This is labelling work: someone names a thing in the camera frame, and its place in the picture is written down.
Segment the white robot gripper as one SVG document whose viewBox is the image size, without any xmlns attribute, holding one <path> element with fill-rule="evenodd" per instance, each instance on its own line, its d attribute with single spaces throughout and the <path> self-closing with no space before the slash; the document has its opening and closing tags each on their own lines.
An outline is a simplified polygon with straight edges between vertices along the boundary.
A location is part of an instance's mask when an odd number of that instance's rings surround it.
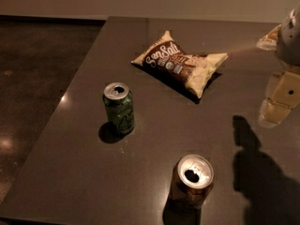
<svg viewBox="0 0 300 225">
<path fill-rule="evenodd" d="M 277 57 L 292 66 L 300 66 L 300 4 L 282 24 L 259 39 L 256 46 L 265 51 L 276 50 Z M 300 103 L 300 75 L 288 70 L 273 73 L 259 111 L 258 122 L 263 128 L 281 124 Z"/>
</svg>

